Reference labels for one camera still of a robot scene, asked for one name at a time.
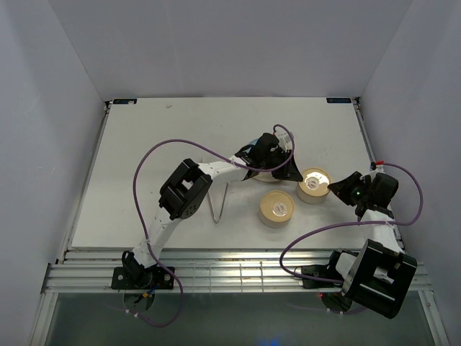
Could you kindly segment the stainless steel slotted tongs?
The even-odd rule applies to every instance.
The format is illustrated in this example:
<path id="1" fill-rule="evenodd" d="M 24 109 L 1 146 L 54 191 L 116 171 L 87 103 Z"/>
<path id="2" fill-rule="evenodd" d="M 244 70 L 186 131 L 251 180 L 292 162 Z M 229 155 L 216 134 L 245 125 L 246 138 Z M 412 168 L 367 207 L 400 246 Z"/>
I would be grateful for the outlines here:
<path id="1" fill-rule="evenodd" d="M 220 185 L 213 184 L 207 192 L 207 201 L 212 221 L 215 225 L 218 225 L 222 218 L 227 192 L 228 183 Z"/>

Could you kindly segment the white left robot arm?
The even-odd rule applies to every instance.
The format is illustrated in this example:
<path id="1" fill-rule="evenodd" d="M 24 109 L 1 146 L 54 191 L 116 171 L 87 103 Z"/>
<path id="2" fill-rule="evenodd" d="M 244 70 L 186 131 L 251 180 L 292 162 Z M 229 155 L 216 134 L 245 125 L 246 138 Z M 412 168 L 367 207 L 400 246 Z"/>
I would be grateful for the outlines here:
<path id="1" fill-rule="evenodd" d="M 137 288 L 151 283 L 151 267 L 160 263 L 160 253 L 173 231 L 198 211 L 213 185 L 242 182 L 261 173 L 269 173 L 282 181 L 300 182 L 303 179 L 295 163 L 294 136 L 280 124 L 230 157 L 209 148 L 203 150 L 217 160 L 197 163 L 185 159 L 179 164 L 159 190 L 158 210 L 153 222 L 141 224 L 144 241 L 122 256 L 127 278 Z"/>

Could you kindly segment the wooden round lid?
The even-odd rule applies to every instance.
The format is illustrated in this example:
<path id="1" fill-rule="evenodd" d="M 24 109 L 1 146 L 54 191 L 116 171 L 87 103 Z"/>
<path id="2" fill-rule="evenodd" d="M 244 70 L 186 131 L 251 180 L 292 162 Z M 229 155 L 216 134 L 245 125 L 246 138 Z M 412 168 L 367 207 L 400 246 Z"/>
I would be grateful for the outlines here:
<path id="1" fill-rule="evenodd" d="M 273 190 L 261 198 L 259 208 L 265 221 L 282 223 L 294 215 L 295 202 L 288 193 Z"/>
<path id="2" fill-rule="evenodd" d="M 328 185 L 331 183 L 330 175 L 320 168 L 309 168 L 302 172 L 303 180 L 298 182 L 300 191 L 316 198 L 329 193 Z"/>

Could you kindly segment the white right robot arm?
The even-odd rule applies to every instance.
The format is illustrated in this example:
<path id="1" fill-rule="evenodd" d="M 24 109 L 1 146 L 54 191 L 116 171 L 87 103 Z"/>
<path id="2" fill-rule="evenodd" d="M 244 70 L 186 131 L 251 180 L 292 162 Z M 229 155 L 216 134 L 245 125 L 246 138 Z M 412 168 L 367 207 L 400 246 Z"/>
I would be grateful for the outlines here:
<path id="1" fill-rule="evenodd" d="M 370 227 L 359 252 L 332 253 L 325 269 L 327 281 L 341 286 L 341 295 L 382 316 L 394 318 L 416 273 L 416 260 L 405 254 L 393 237 L 393 212 L 388 208 L 398 190 L 398 180 L 373 171 L 352 173 L 331 183 L 329 190 Z"/>

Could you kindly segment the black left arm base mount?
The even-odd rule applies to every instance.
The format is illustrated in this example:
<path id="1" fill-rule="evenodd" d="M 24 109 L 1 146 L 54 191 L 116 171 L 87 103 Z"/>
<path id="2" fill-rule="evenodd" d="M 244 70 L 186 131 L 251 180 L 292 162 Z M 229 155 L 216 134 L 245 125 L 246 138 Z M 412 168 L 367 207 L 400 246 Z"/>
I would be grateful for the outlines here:
<path id="1" fill-rule="evenodd" d="M 171 290 L 173 287 L 173 275 L 159 266 L 149 267 L 139 278 L 134 278 L 124 267 L 116 267 L 110 285 L 112 290 Z"/>

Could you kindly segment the steel lunch bowl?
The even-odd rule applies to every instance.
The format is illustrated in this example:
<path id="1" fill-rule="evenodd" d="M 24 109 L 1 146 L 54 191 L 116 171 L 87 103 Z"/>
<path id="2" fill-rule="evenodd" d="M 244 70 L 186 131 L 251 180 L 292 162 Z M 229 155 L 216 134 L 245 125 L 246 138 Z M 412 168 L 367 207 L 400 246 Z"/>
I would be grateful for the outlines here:
<path id="1" fill-rule="evenodd" d="M 325 191 L 323 191 L 322 195 L 319 195 L 319 194 L 313 194 L 311 190 L 306 192 L 302 188 L 297 187 L 296 194 L 300 198 L 300 200 L 303 201 L 304 203 L 316 205 L 316 204 L 321 204 L 326 200 L 329 194 L 329 189 L 326 189 Z"/>
<path id="2" fill-rule="evenodd" d="M 289 224 L 294 213 L 294 208 L 289 208 L 282 203 L 269 208 L 260 208 L 259 218 L 265 226 L 271 229 L 280 229 Z"/>

